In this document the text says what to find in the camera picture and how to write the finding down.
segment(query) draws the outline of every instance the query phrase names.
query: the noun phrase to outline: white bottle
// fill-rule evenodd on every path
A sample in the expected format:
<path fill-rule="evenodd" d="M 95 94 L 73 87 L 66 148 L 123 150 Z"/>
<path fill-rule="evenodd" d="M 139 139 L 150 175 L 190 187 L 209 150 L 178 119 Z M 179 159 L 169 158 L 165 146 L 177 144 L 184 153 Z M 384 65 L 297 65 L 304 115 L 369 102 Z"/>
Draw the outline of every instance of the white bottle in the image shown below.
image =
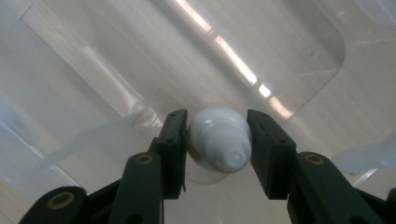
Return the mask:
<path fill-rule="evenodd" d="M 188 137 L 191 157 L 208 170 L 235 173 L 250 160 L 250 128 L 230 108 L 211 107 L 199 112 L 189 125 Z"/>

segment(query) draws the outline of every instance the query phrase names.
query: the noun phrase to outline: brass screw hole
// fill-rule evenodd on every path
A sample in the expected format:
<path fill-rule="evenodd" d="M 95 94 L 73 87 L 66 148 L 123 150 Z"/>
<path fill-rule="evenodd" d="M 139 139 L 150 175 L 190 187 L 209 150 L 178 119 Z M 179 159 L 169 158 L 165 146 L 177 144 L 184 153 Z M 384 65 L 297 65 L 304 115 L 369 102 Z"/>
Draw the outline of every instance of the brass screw hole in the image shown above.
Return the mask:
<path fill-rule="evenodd" d="M 74 201 L 74 199 L 74 193 L 70 191 L 64 191 L 50 198 L 47 202 L 47 207 L 52 210 L 60 209 L 69 205 Z"/>
<path fill-rule="evenodd" d="M 147 164 L 152 162 L 152 157 L 150 155 L 141 155 L 136 158 L 136 162 L 140 164 Z"/>
<path fill-rule="evenodd" d="M 321 165 L 324 163 L 324 160 L 321 157 L 316 156 L 316 155 L 306 155 L 305 159 L 309 162 L 316 164 L 316 165 Z"/>

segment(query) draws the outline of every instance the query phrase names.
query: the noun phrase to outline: white plastic bottle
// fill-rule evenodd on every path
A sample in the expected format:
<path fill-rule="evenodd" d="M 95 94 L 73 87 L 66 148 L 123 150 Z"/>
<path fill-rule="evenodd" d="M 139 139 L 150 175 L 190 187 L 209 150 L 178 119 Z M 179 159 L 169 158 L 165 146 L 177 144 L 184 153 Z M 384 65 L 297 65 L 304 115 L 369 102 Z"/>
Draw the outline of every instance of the white plastic bottle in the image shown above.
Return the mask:
<path fill-rule="evenodd" d="M 235 173 L 250 160 L 250 128 L 230 108 L 210 107 L 199 112 L 189 126 L 188 137 L 191 157 L 208 170 Z"/>

